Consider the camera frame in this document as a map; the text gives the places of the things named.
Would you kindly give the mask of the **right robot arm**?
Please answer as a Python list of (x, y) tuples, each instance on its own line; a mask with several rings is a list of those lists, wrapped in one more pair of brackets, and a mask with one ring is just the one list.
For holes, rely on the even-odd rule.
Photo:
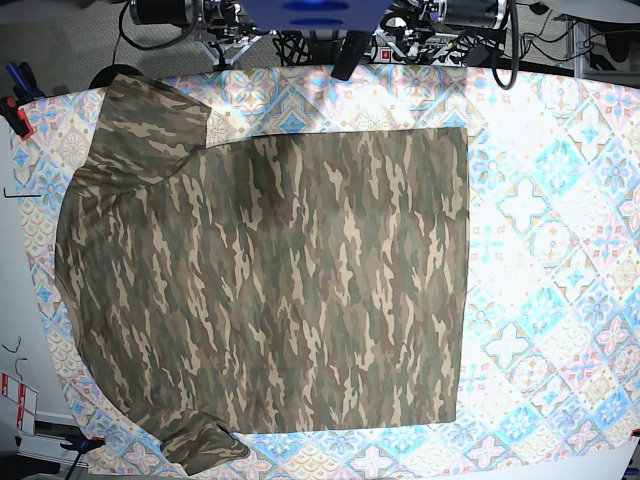
[[(129, 16), (136, 25), (171, 25), (180, 34), (156, 45), (142, 45), (124, 30)], [(124, 3), (118, 18), (119, 39), (139, 51), (159, 51), (188, 39), (196, 41), (216, 71), (230, 70), (237, 61), (268, 33), (257, 28), (236, 1), (215, 0), (132, 0)]]

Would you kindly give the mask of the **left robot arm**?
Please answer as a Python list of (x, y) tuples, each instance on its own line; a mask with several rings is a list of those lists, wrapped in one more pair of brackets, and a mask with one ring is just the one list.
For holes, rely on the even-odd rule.
[(487, 63), (503, 90), (515, 86), (536, 34), (520, 30), (516, 1), (394, 1), (376, 31), (402, 64)]

